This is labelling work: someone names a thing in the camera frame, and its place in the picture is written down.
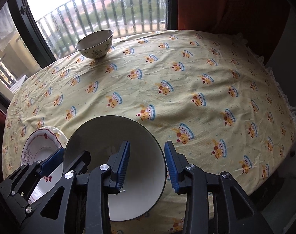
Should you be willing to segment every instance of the floral plate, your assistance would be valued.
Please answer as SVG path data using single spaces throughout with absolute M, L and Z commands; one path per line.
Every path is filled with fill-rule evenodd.
M 21 165 L 33 164 L 45 160 L 60 147 L 66 147 L 68 139 L 59 129 L 44 126 L 33 132 L 27 139 L 21 154 Z M 63 164 L 61 163 L 48 177 L 43 177 L 30 196 L 29 203 L 35 202 L 46 194 L 61 178 Z

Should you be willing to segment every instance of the balcony railing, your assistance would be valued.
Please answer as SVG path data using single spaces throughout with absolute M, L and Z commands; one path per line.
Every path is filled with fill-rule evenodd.
M 84 36 L 111 29 L 114 38 L 165 30 L 168 0 L 71 0 L 36 21 L 57 59 Z
M 10 89 L 16 82 L 17 77 L 10 73 L 6 66 L 3 64 L 2 59 L 5 57 L 0 57 L 0 81 Z

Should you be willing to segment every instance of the ceramic bowl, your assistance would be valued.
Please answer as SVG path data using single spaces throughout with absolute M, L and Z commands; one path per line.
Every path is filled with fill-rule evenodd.
M 83 56 L 98 59 L 104 56 L 112 45 L 113 31 L 101 30 L 93 32 L 81 39 L 75 46 Z
M 38 160 L 45 160 L 60 147 L 66 147 L 68 139 L 58 128 L 45 126 L 33 132 L 24 144 L 21 154 L 21 165 L 32 165 Z M 32 192 L 29 203 L 42 197 L 61 178 L 63 164 L 61 163 L 48 177 L 43 177 Z
M 136 121 L 121 116 L 101 116 L 85 122 L 74 132 L 63 156 L 66 168 L 82 151 L 88 150 L 90 172 L 105 164 L 125 140 L 130 142 L 130 159 L 120 193 L 108 194 L 111 221 L 138 218 L 159 200 L 165 186 L 166 165 L 156 139 Z

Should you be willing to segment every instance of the table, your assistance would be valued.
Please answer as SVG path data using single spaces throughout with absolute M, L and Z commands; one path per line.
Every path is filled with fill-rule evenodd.
M 70 138 L 102 115 L 145 126 L 162 146 L 205 172 L 228 171 L 251 194 L 283 161 L 296 139 L 296 118 L 273 77 L 237 37 L 161 31 L 115 39 L 93 60 L 74 53 L 27 79 L 6 117 L 3 174 L 20 166 L 28 136 L 44 125 Z M 209 195 L 212 217 L 212 196 Z M 112 223 L 113 233 L 182 229 L 186 196 L 169 177 L 145 216 Z

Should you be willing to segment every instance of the window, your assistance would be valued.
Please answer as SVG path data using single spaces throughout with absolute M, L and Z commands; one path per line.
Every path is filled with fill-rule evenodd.
M 166 30 L 168 0 L 27 0 L 56 59 L 74 53 L 86 35 L 111 29 L 113 37 Z
M 11 100 L 24 80 L 40 69 L 21 39 L 6 3 L 0 11 L 0 92 Z

